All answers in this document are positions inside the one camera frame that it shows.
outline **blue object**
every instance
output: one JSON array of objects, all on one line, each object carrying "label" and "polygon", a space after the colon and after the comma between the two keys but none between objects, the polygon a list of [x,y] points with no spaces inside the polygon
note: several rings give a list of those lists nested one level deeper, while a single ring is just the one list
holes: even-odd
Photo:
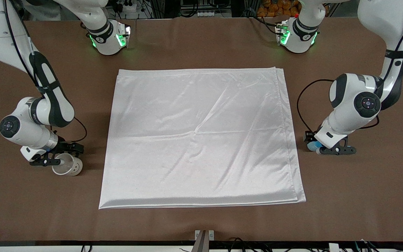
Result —
[{"label": "blue object", "polygon": [[309,148],[309,150],[312,151],[312,152],[316,151],[320,147],[323,147],[323,145],[318,141],[309,142],[307,144],[307,148]]}]

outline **round black button panel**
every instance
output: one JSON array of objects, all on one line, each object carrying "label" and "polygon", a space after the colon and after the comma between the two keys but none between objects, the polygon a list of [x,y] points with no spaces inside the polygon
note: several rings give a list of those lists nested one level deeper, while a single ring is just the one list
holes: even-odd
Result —
[{"label": "round black button panel", "polygon": [[364,118],[370,118],[380,111],[380,100],[375,94],[362,92],[354,99],[355,110]]},{"label": "round black button panel", "polygon": [[15,116],[6,116],[0,123],[0,133],[3,137],[11,138],[20,129],[20,120]]}]

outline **white cloth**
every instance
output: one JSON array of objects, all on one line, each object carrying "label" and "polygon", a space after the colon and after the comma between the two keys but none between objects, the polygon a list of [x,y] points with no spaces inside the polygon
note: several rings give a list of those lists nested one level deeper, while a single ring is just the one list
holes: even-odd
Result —
[{"label": "white cloth", "polygon": [[119,70],[99,209],[304,201],[282,69]]}]

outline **green light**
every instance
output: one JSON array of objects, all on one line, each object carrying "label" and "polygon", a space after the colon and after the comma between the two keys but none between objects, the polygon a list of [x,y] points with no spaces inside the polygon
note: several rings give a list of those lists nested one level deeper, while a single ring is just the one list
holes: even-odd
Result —
[{"label": "green light", "polygon": [[313,45],[313,43],[315,43],[315,38],[317,37],[318,32],[315,32],[315,35],[313,36],[312,42],[310,43],[310,45]]},{"label": "green light", "polygon": [[91,35],[90,35],[90,39],[91,39],[91,41],[93,42],[94,48],[96,48],[96,43],[94,43],[93,37],[91,37]]},{"label": "green light", "polygon": [[281,37],[281,44],[285,45],[287,43],[288,37],[290,37],[289,30]]},{"label": "green light", "polygon": [[125,46],[125,39],[123,37],[116,34],[116,38],[118,39],[120,46]]}]

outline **brown table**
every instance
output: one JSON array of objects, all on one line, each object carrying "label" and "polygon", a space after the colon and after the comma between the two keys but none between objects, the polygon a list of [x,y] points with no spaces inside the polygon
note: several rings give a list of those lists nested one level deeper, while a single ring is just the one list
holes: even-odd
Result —
[{"label": "brown table", "polygon": [[[350,136],[354,156],[319,156],[302,143],[299,92],[342,73],[377,75],[384,42],[358,19],[325,19],[316,44],[292,54],[264,25],[248,19],[125,21],[130,48],[103,56],[78,22],[28,22],[39,50],[88,128],[83,171],[54,175],[29,166],[19,146],[0,136],[0,240],[188,240],[196,229],[216,239],[403,241],[403,90],[381,123]],[[284,68],[307,203],[195,209],[98,210],[105,147],[118,69]],[[301,110],[310,125],[331,112],[329,83],[309,88]],[[0,120],[38,92],[21,71],[0,63]],[[79,138],[76,122],[58,134]]]}]

